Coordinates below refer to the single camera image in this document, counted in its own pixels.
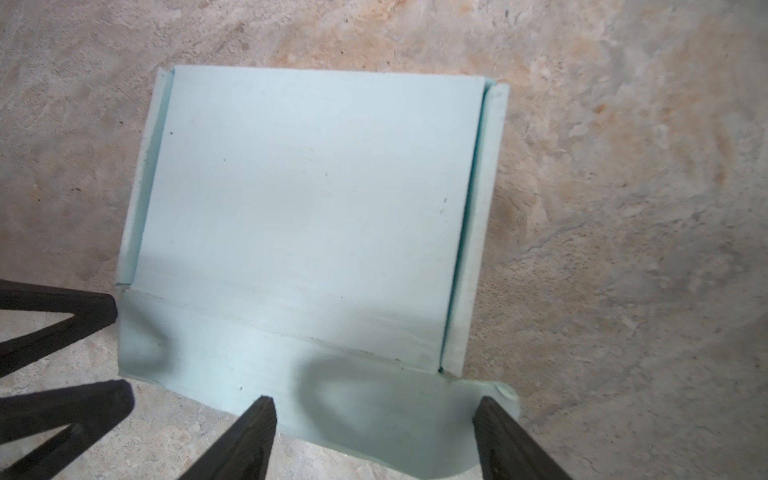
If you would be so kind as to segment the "light blue paper box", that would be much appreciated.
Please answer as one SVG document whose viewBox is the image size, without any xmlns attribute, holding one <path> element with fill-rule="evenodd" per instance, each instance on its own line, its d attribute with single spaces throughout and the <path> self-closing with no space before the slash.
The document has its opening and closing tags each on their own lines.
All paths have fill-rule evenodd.
<svg viewBox="0 0 768 480">
<path fill-rule="evenodd" d="M 420 479 L 478 462 L 465 379 L 509 88 L 160 70 L 120 248 L 118 368 Z"/>
</svg>

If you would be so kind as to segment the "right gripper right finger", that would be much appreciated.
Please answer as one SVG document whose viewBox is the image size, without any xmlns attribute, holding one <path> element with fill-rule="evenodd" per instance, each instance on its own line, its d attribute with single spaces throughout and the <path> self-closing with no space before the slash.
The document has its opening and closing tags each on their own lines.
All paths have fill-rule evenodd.
<svg viewBox="0 0 768 480">
<path fill-rule="evenodd" d="M 492 397 L 480 400 L 473 427 L 484 480 L 572 480 Z"/>
</svg>

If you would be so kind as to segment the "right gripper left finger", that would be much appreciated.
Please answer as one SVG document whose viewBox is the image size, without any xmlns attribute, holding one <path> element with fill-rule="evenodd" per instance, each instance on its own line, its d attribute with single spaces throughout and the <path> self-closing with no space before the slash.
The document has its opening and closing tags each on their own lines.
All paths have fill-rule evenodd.
<svg viewBox="0 0 768 480">
<path fill-rule="evenodd" d="M 259 397 L 180 479 L 266 478 L 277 428 L 271 397 Z"/>
</svg>

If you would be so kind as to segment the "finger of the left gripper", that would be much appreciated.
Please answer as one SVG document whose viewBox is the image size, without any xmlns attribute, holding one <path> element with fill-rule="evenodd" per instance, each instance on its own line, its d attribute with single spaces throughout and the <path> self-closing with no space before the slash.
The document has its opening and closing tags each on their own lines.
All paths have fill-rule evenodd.
<svg viewBox="0 0 768 480">
<path fill-rule="evenodd" d="M 118 317 L 116 301 L 110 294 L 9 280 L 1 282 L 1 308 L 67 316 L 45 328 L 3 341 L 3 377 L 114 324 Z"/>
<path fill-rule="evenodd" d="M 3 479 L 51 479 L 130 415 L 135 406 L 125 380 L 46 390 L 1 400 L 3 444 L 59 432 L 1 472 Z"/>
</svg>

